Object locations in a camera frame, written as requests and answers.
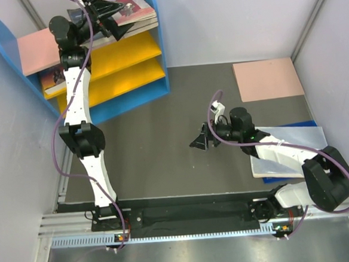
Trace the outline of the red pink picture book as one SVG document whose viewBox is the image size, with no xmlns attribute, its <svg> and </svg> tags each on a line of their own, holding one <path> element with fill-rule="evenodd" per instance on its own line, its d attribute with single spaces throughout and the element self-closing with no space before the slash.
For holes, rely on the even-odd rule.
<svg viewBox="0 0 349 262">
<path fill-rule="evenodd" d="M 122 17 L 127 16 L 142 16 L 156 13 L 155 9 L 152 8 L 145 0 L 107 0 L 112 2 L 120 2 L 124 4 L 124 8 L 115 13 L 112 17 L 118 23 Z"/>
</svg>

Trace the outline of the blue treehouse paperback book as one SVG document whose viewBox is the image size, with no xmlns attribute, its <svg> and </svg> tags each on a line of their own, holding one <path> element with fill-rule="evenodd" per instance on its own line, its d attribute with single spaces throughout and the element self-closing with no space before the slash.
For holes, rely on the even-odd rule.
<svg viewBox="0 0 349 262">
<path fill-rule="evenodd" d="M 158 22 L 158 19 L 157 19 L 157 18 L 150 19 L 150 20 L 148 20 L 148 21 L 138 22 L 138 23 L 135 23 L 130 29 L 141 28 L 142 26 L 146 26 L 146 25 L 149 25 L 149 24 L 155 23 L 155 22 Z"/>
</svg>

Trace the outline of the dark blue paperback book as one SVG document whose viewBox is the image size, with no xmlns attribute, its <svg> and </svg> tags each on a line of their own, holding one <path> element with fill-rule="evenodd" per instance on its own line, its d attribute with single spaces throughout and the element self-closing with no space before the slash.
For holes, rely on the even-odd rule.
<svg viewBox="0 0 349 262">
<path fill-rule="evenodd" d="M 90 42 L 90 27 L 88 25 L 87 18 L 85 17 L 85 12 L 83 12 L 80 8 L 74 8 L 74 9 L 67 9 L 67 14 L 72 23 L 75 24 L 76 28 L 78 29 L 78 39 L 77 44 L 79 46 Z M 93 18 L 91 18 L 91 24 L 93 27 L 93 40 L 99 40 L 101 38 L 109 38 L 111 37 L 110 31 L 105 29 L 104 31 L 102 28 L 94 22 Z"/>
</svg>

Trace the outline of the pink purple paperback book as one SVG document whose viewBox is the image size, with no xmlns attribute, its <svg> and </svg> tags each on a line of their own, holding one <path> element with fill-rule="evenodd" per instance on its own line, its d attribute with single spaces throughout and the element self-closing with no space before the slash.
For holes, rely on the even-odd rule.
<svg viewBox="0 0 349 262">
<path fill-rule="evenodd" d="M 156 18 L 157 14 L 156 13 L 152 13 L 149 15 L 142 15 L 142 16 L 127 16 L 127 17 L 122 17 L 121 20 L 117 23 L 118 26 L 125 26 L 125 25 L 130 25 L 132 23 L 138 23 L 138 22 L 142 22 L 142 21 L 148 21 L 150 19 L 154 19 Z"/>
</svg>

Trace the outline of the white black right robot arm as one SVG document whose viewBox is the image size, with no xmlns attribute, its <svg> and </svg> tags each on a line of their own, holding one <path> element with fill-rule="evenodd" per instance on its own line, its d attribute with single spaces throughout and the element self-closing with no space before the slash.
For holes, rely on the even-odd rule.
<svg viewBox="0 0 349 262">
<path fill-rule="evenodd" d="M 222 143 L 240 147 L 251 157 L 277 163 L 300 172 L 304 181 L 285 184 L 272 190 L 267 203 L 272 216 L 282 217 L 293 206 L 315 206 L 325 212 L 338 212 L 338 206 L 349 198 L 349 164 L 332 146 L 314 149 L 277 139 L 255 127 L 246 108 L 233 108 L 226 117 L 214 105 L 215 118 L 202 124 L 201 132 L 190 143 L 191 148 L 207 150 Z"/>
</svg>

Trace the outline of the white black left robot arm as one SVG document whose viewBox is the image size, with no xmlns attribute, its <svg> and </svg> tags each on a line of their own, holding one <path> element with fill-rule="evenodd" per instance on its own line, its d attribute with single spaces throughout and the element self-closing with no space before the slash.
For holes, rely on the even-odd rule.
<svg viewBox="0 0 349 262">
<path fill-rule="evenodd" d="M 125 230 L 125 215 L 117 206 L 117 195 L 111 186 L 105 165 L 106 139 L 90 115 L 89 84 L 91 51 L 97 33 L 121 39 L 127 32 L 112 16 L 121 11 L 122 3 L 107 0 L 70 0 L 82 10 L 81 19 L 74 23 L 62 16 L 51 19 L 48 28 L 59 49 L 60 63 L 66 82 L 66 109 L 54 128 L 66 146 L 83 164 L 94 192 L 92 231 Z"/>
</svg>

